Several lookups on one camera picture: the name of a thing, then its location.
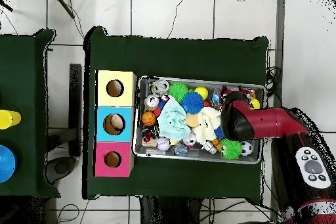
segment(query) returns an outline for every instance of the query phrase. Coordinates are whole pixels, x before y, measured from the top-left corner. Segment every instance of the white cloth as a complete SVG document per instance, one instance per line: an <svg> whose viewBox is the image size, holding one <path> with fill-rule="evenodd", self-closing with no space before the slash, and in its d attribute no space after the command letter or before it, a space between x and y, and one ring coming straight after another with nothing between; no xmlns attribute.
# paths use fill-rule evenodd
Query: white cloth
<svg viewBox="0 0 336 224"><path fill-rule="evenodd" d="M198 123L199 126L192 128L197 142L202 144L206 140L212 141L216 139L214 129L221 125L221 113L212 107L204 107L198 113Z"/></svg>

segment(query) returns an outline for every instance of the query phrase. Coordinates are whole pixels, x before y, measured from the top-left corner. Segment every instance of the light blue cloth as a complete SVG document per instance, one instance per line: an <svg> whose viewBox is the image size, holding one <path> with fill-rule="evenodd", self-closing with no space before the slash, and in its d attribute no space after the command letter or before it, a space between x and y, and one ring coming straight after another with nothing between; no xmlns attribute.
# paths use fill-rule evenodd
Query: light blue cloth
<svg viewBox="0 0 336 224"><path fill-rule="evenodd" d="M159 136L167 137L172 141L179 141L191 132L186 124L186 112L172 96L169 96L157 121Z"/></svg>

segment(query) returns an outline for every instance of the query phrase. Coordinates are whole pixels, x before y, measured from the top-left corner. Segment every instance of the green tablecloth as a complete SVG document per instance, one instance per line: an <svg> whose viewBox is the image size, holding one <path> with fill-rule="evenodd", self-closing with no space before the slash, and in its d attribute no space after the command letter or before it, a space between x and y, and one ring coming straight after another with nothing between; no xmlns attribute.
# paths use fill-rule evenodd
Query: green tablecloth
<svg viewBox="0 0 336 224"><path fill-rule="evenodd" d="M57 197L43 177L46 139L45 49L53 30L33 36L0 35L0 109L21 114L21 122L0 130L0 145L14 151L17 169L0 183L0 195Z"/></svg>
<svg viewBox="0 0 336 224"><path fill-rule="evenodd" d="M107 37L94 27L85 37L83 196L152 195L246 197L259 203L261 163L237 165L135 157L129 178L93 177L95 70L264 85L268 40L189 40Z"/></svg>

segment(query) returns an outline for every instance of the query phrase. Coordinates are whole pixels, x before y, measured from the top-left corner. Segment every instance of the yellow ball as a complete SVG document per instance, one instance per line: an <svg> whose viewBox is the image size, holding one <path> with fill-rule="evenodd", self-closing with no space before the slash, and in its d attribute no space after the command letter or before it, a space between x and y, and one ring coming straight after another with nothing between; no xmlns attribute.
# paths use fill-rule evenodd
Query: yellow ball
<svg viewBox="0 0 336 224"><path fill-rule="evenodd" d="M250 109L260 109L260 102L257 99L251 99L250 103Z"/></svg>
<svg viewBox="0 0 336 224"><path fill-rule="evenodd" d="M207 88L205 88L205 87L197 87L195 89L195 92L199 93L202 96L202 99L204 101L207 99L207 95L208 95Z"/></svg>

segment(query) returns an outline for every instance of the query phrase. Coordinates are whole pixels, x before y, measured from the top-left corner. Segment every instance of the yellow box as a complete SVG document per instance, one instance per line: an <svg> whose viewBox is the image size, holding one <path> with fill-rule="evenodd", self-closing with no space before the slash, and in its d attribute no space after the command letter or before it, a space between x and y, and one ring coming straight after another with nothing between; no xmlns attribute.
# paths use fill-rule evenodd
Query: yellow box
<svg viewBox="0 0 336 224"><path fill-rule="evenodd" d="M98 105L132 107L135 105L137 77L132 72L98 71Z"/></svg>

